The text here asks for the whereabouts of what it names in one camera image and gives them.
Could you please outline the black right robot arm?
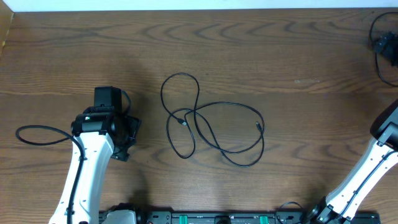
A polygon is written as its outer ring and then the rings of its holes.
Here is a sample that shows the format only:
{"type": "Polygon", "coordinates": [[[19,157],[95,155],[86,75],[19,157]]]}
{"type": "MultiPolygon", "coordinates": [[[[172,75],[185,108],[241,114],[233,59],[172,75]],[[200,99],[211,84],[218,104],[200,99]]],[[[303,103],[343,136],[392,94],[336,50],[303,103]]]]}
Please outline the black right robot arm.
{"type": "Polygon", "coordinates": [[[342,183],[305,217],[304,223],[353,223],[361,202],[397,164],[397,101],[373,122],[368,147],[342,183]]]}

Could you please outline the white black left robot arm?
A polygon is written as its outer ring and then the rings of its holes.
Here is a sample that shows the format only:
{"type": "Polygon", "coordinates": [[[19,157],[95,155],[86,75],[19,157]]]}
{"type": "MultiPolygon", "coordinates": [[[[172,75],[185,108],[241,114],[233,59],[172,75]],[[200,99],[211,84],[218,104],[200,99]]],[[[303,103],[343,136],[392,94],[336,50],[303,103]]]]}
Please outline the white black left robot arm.
{"type": "Polygon", "coordinates": [[[123,106],[127,93],[113,86],[95,88],[94,105],[71,124],[73,155],[62,196],[51,223],[98,223],[104,176],[110,159],[127,161],[141,120],[123,106]]]}

